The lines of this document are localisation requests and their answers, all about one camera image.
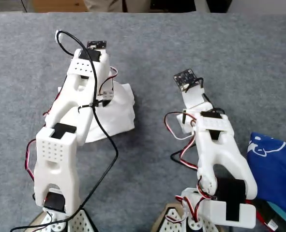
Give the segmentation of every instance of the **red and white wire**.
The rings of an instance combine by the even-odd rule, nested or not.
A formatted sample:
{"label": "red and white wire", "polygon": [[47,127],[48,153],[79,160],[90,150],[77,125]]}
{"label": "red and white wire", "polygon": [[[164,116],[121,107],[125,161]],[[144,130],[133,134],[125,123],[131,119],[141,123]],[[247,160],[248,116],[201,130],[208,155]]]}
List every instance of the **red and white wire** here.
{"label": "red and white wire", "polygon": [[196,206],[195,206],[195,217],[194,217],[194,220],[195,222],[199,222],[198,220],[198,211],[199,211],[199,206],[200,206],[200,203],[205,200],[204,197],[201,197],[201,199],[196,203]]}
{"label": "red and white wire", "polygon": [[173,223],[173,224],[177,224],[177,223],[182,223],[187,217],[184,217],[180,220],[176,220],[175,218],[172,218],[169,215],[165,215],[166,220],[168,220],[169,222]]}
{"label": "red and white wire", "polygon": [[26,148],[26,158],[25,158],[25,170],[29,173],[29,176],[34,181],[34,175],[31,169],[29,168],[29,157],[30,157],[30,145],[35,142],[36,139],[32,139],[28,142],[27,148]]}
{"label": "red and white wire", "polygon": [[[181,204],[182,204],[182,201],[185,201],[185,202],[187,203],[187,205],[188,205],[188,208],[189,208],[189,211],[190,211],[190,214],[191,214],[193,220],[194,220],[195,222],[198,222],[198,217],[197,217],[197,216],[198,216],[198,208],[199,208],[199,206],[200,206],[200,203],[201,203],[203,200],[205,200],[205,198],[204,198],[204,197],[201,197],[201,199],[196,203],[195,208],[192,207],[191,202],[190,202],[190,200],[189,200],[187,197],[182,197],[182,196],[176,195],[176,196],[175,196],[175,199],[176,199],[177,201],[179,201]],[[166,215],[166,219],[167,219],[168,221],[172,222],[172,223],[181,223],[182,221],[185,220],[185,218],[183,218],[183,219],[181,219],[181,220],[175,220],[174,218],[172,218],[172,217]]]}
{"label": "red and white wire", "polygon": [[197,191],[198,191],[198,193],[199,193],[203,198],[205,198],[205,199],[211,199],[211,196],[208,195],[207,193],[205,193],[205,192],[203,191],[203,189],[201,188],[201,186],[200,186],[200,181],[201,181],[201,179],[202,179],[202,176],[201,176],[201,177],[199,178],[199,180],[197,181],[197,184],[196,184]]}
{"label": "red and white wire", "polygon": [[176,134],[175,134],[174,131],[170,128],[170,126],[169,126],[169,124],[168,124],[168,122],[167,122],[167,116],[170,115],[170,114],[184,114],[184,115],[186,115],[186,116],[189,116],[189,117],[192,119],[191,122],[192,122],[192,121],[196,122],[196,118],[193,117],[191,114],[188,114],[188,113],[185,113],[185,112],[179,112],[179,111],[169,112],[169,113],[167,113],[167,114],[164,116],[164,124],[165,124],[166,128],[168,129],[168,131],[171,132],[171,134],[174,136],[175,139],[177,139],[177,140],[185,140],[185,139],[187,139],[187,138],[192,137],[192,136],[193,136],[192,134],[189,135],[189,136],[186,136],[186,137],[184,137],[184,138],[179,138],[179,137],[176,136]]}
{"label": "red and white wire", "polygon": [[116,68],[114,68],[113,66],[110,66],[110,69],[113,70],[115,73],[111,76],[109,76],[105,81],[103,81],[103,83],[100,85],[100,88],[99,88],[99,94],[101,95],[101,90],[102,90],[102,87],[103,85],[106,83],[106,81],[110,80],[110,79],[113,79],[115,78],[117,75],[118,75],[118,70]]}
{"label": "red and white wire", "polygon": [[196,135],[193,134],[191,140],[189,141],[189,143],[188,143],[188,144],[183,148],[183,150],[180,152],[180,162],[181,162],[183,165],[185,165],[185,166],[187,166],[187,167],[189,167],[189,168],[192,168],[192,169],[194,169],[194,170],[197,170],[197,166],[196,166],[195,164],[192,164],[192,163],[190,163],[190,162],[188,162],[188,161],[185,161],[185,160],[182,158],[183,155],[186,153],[186,151],[195,143],[195,141],[196,141]]}

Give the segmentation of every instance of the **wooden surface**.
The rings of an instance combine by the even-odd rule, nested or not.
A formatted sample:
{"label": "wooden surface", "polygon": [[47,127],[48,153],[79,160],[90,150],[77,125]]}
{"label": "wooden surface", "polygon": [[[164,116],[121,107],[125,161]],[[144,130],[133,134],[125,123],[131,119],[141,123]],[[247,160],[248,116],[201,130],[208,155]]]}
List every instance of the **wooden surface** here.
{"label": "wooden surface", "polygon": [[33,0],[34,11],[44,12],[87,12],[83,0]]}

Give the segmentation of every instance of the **perforated plate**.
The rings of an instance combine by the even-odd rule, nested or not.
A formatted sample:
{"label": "perforated plate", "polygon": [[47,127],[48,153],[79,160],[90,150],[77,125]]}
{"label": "perforated plate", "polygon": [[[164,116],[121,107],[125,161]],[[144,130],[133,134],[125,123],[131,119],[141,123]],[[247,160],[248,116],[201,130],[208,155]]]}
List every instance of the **perforated plate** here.
{"label": "perforated plate", "polygon": [[68,232],[94,232],[84,210],[80,210],[68,224]]}
{"label": "perforated plate", "polygon": [[[50,223],[51,222],[51,217],[47,214],[45,216],[45,218],[43,219],[43,221],[41,222],[41,224],[46,224],[46,223]],[[54,229],[55,232],[60,232],[62,230],[62,227],[60,226],[59,223],[57,224],[53,224],[53,225],[50,225],[50,226],[47,226],[41,230],[39,230],[39,232],[52,232]]]}
{"label": "perforated plate", "polygon": [[74,58],[70,64],[69,70],[67,71],[67,74],[77,74],[81,76],[89,76],[92,77],[92,67],[89,60],[86,59],[79,59]]}
{"label": "perforated plate", "polygon": [[205,232],[218,232],[218,229],[214,224],[212,224],[210,221],[207,221],[204,218],[199,218],[199,220],[202,220],[202,219],[203,219],[203,224],[205,227]]}
{"label": "perforated plate", "polygon": [[[181,219],[176,209],[169,209],[166,215],[171,216],[176,220]],[[206,219],[201,217],[199,217],[199,220],[203,220],[203,224],[205,227],[203,229],[204,232],[218,232],[217,227],[210,221],[207,221]],[[158,230],[158,232],[183,232],[183,231],[181,230],[181,225],[179,223],[174,224],[164,219],[162,225],[160,225],[160,229]]]}
{"label": "perforated plate", "polygon": [[[166,215],[176,220],[181,219],[176,209],[169,209]],[[162,225],[160,226],[159,232],[181,232],[181,225],[179,223],[174,224],[164,219]]]}
{"label": "perforated plate", "polygon": [[[51,218],[46,215],[41,224],[49,223]],[[59,224],[53,224],[39,230],[39,232],[60,232],[61,226]],[[68,222],[68,232],[94,232],[88,216],[84,210],[80,210],[75,218]]]}

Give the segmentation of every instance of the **white plastic part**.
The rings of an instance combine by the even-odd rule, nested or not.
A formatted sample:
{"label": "white plastic part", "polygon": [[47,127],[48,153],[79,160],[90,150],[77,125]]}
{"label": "white plastic part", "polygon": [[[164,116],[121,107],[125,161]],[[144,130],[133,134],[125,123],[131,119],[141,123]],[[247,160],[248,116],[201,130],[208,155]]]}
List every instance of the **white plastic part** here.
{"label": "white plastic part", "polygon": [[[183,92],[182,96],[186,105],[186,112],[196,118],[195,125],[191,125],[191,118],[178,115],[177,119],[184,133],[195,131],[196,147],[199,156],[197,177],[204,191],[214,195],[217,190],[217,179],[213,167],[215,164],[223,165],[236,179],[245,181],[246,198],[254,199],[257,195],[256,181],[251,173],[246,159],[241,155],[234,140],[234,131],[226,115],[222,118],[203,117],[201,111],[212,109],[212,104],[205,102],[202,94],[204,89],[199,85]],[[218,140],[212,140],[210,130],[221,131]],[[193,193],[193,189],[186,189],[182,196],[191,199],[194,207],[201,199],[199,194]],[[240,221],[226,220],[226,202],[208,201],[201,202],[199,215],[215,225],[226,225],[244,228],[253,228],[256,225],[256,208],[253,205],[240,204]]]}
{"label": "white plastic part", "polygon": [[[53,217],[53,221],[56,221],[54,213],[50,213]],[[50,223],[51,218],[47,214],[41,224]],[[64,230],[65,223],[57,223],[49,225],[41,230],[40,232],[61,232]],[[78,214],[68,222],[67,232],[94,232],[94,229],[89,221],[84,210],[80,210]]]}
{"label": "white plastic part", "polygon": [[[168,213],[166,214],[175,220],[181,220],[176,209],[169,209]],[[160,225],[159,232],[185,232],[186,231],[186,220],[184,220],[181,224],[180,223],[172,223],[164,218],[162,224]],[[192,220],[188,221],[189,227],[193,227],[193,229],[198,229],[198,224],[193,223]],[[203,228],[203,232],[218,232],[217,227],[208,221],[204,216],[199,214],[199,225]]]}
{"label": "white plastic part", "polygon": [[[193,188],[186,188],[182,193],[182,197],[187,197],[191,205],[196,205],[201,199],[201,195],[194,193]],[[185,213],[190,213],[189,208],[184,205]],[[228,221],[226,220],[226,202],[203,200],[198,208],[198,215],[204,221],[205,228],[211,229],[212,224],[207,223],[206,220],[212,222],[214,225],[234,226],[252,229],[256,225],[256,208],[251,204],[240,204],[240,220]]]}
{"label": "white plastic part", "polygon": [[53,133],[54,129],[43,127],[36,135],[35,202],[43,206],[48,191],[61,193],[65,198],[65,213],[69,216],[80,204],[76,134],[66,132],[61,139],[55,139],[51,138]]}
{"label": "white plastic part", "polygon": [[[58,43],[58,40],[57,40],[57,33],[59,32],[59,30],[56,30],[56,33],[55,33],[55,41],[56,43]],[[59,34],[59,42],[62,43],[62,38],[63,38],[63,33]]]}
{"label": "white plastic part", "polygon": [[[49,211],[57,220],[72,215],[80,205],[79,179],[76,170],[76,147],[86,140],[92,142],[105,138],[97,122],[93,119],[91,107],[78,107],[93,102],[95,80],[88,60],[79,59],[77,49],[67,72],[62,91],[46,116],[46,126],[36,135],[37,162],[34,169],[34,192],[38,206],[43,207],[48,192],[62,194],[65,198],[65,213]],[[101,49],[100,62],[93,62],[97,72],[97,97],[111,99],[106,107],[97,107],[99,120],[108,134],[114,135],[134,128],[134,96],[129,84],[120,85],[107,81],[99,95],[101,84],[110,76],[110,65],[105,49]],[[56,123],[76,126],[76,133],[66,132],[61,139],[52,138]]]}
{"label": "white plastic part", "polygon": [[[196,124],[192,128],[190,117],[183,115],[177,119],[184,133],[196,132],[196,147],[198,151],[197,176],[202,176],[201,185],[209,195],[214,195],[217,190],[217,180],[213,171],[215,164],[223,165],[236,179],[245,181],[246,198],[254,199],[257,195],[257,185],[246,159],[241,155],[234,140],[234,131],[226,115],[222,118],[209,118],[201,116],[201,111],[212,109],[212,104],[205,102],[202,94],[204,88],[197,85],[187,92],[182,92],[186,112],[196,118]],[[219,139],[213,141],[209,130],[221,131]]]}
{"label": "white plastic part", "polygon": [[[203,117],[200,113],[196,118],[196,147],[199,156],[197,176],[202,176],[202,187],[209,195],[217,190],[217,179],[213,171],[215,164],[223,165],[236,179],[244,180],[246,198],[254,199],[257,185],[246,159],[241,155],[234,140],[234,131],[226,115],[222,118]],[[209,130],[221,131],[217,141],[211,139]]]}
{"label": "white plastic part", "polygon": [[[175,220],[181,220],[176,209],[169,209],[167,214],[168,216],[174,218]],[[164,218],[163,223],[159,226],[159,232],[181,232],[181,224],[180,223],[172,223]]]}
{"label": "white plastic part", "polygon": [[202,96],[203,93],[204,88],[201,88],[201,85],[194,86],[187,92],[181,92],[186,108],[190,109],[204,103],[204,98]]}
{"label": "white plastic part", "polygon": [[[113,136],[134,128],[134,95],[129,84],[121,85],[114,81],[114,98],[105,107],[97,107],[96,113],[106,132]],[[77,108],[71,109],[61,123],[76,126],[79,113]],[[92,120],[86,143],[104,139],[106,136],[98,126],[95,118]]]}
{"label": "white plastic part", "polygon": [[[67,72],[67,79],[63,85],[63,89],[54,102],[49,114],[46,116],[46,126],[52,128],[74,107],[78,108],[82,105],[88,105],[93,102],[94,92],[94,76],[91,64],[88,60],[79,59],[80,49],[77,49],[72,59],[70,68]],[[98,89],[103,81],[108,78],[109,74],[109,60],[105,51],[101,53],[100,62],[93,62],[98,78]],[[87,81],[81,79],[81,75],[90,77]],[[86,141],[93,112],[91,107],[82,108],[77,115],[76,134],[77,143],[83,145]]]}
{"label": "white plastic part", "polygon": [[[199,113],[201,111],[208,111],[212,109],[212,104],[209,103],[209,102],[204,102],[196,107],[193,107],[191,109],[186,109],[186,113],[188,114],[191,114],[191,115],[194,115],[195,113]],[[183,115],[182,114],[179,114],[176,116],[180,126],[181,126],[181,129],[182,129],[182,132],[184,133],[192,133],[193,132],[193,128],[191,126],[191,120],[192,118],[190,118],[189,116],[185,116],[185,122],[183,123]]]}

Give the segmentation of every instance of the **circuit board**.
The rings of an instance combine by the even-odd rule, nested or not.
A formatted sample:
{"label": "circuit board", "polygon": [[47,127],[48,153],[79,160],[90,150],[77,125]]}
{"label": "circuit board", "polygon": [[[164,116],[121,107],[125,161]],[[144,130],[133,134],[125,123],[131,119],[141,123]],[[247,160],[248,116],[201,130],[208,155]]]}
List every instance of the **circuit board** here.
{"label": "circuit board", "polygon": [[191,69],[174,75],[174,80],[182,92],[198,85],[199,82],[196,79],[196,75]]}
{"label": "circuit board", "polygon": [[105,49],[106,48],[106,41],[88,41],[87,48],[91,49]]}

